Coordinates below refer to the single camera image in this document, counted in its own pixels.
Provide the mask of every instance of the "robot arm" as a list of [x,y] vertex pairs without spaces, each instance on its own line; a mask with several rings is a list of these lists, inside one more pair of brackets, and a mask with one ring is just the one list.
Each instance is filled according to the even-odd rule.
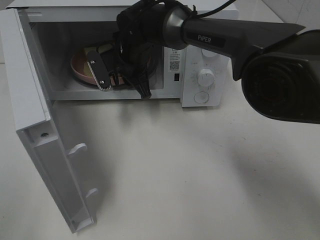
[[320,30],[299,35],[305,27],[297,24],[202,18],[176,0],[141,0],[117,23],[115,57],[132,69],[146,65],[147,58],[132,58],[142,46],[147,53],[152,44],[193,45],[231,58],[233,79],[257,112],[320,124]]

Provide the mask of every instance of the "white table surface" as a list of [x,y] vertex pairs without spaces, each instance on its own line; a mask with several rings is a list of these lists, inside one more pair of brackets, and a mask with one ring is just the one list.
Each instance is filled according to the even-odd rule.
[[[279,19],[239,0],[240,18]],[[315,240],[320,126],[256,113],[229,74],[221,106],[178,100],[64,101],[54,109],[97,224],[71,234],[17,135],[0,64],[1,240]]]

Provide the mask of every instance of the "sticker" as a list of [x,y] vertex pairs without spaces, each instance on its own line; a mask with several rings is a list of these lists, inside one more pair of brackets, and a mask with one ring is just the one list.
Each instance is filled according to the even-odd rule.
[[179,73],[181,68],[181,55],[183,50],[169,49],[168,71]]

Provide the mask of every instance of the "open microwave door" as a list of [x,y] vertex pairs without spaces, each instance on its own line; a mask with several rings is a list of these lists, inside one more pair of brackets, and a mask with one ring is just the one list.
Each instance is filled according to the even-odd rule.
[[51,113],[51,102],[42,87],[46,78],[35,65],[26,36],[29,24],[15,8],[0,11],[0,32],[16,132],[46,187],[74,233],[90,224],[86,196],[70,163],[70,157],[86,150],[84,143],[65,149]]

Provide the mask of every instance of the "white microwave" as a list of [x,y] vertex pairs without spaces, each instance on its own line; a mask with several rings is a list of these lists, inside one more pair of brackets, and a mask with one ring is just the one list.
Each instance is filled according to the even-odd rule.
[[[52,102],[63,100],[139,99],[130,88],[100,91],[72,71],[75,53],[117,30],[117,15],[135,0],[15,0],[0,11],[0,32],[16,132],[74,233],[94,222],[87,198],[69,158],[87,148],[65,149],[55,124]],[[183,0],[204,13],[224,0]],[[234,5],[211,16],[237,19]],[[159,47],[149,77],[153,99],[180,99],[182,107],[217,106],[229,58],[187,46]]]

